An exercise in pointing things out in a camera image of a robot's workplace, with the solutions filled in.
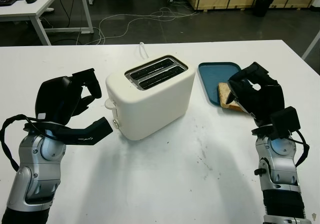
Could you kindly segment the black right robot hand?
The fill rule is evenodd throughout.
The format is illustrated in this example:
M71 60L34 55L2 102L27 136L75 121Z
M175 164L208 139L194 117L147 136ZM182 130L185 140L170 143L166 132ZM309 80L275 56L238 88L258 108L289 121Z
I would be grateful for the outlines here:
M271 124L270 115L285 107L280 84L257 62L232 75L227 85L230 93L226 103L235 101L258 127Z

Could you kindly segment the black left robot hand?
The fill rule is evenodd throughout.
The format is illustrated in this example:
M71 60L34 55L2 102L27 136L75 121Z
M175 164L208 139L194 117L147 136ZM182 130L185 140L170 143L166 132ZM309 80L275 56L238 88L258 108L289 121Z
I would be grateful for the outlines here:
M102 96L94 69L73 73L43 82L35 102L39 121L67 125L71 117L80 115L89 104Z

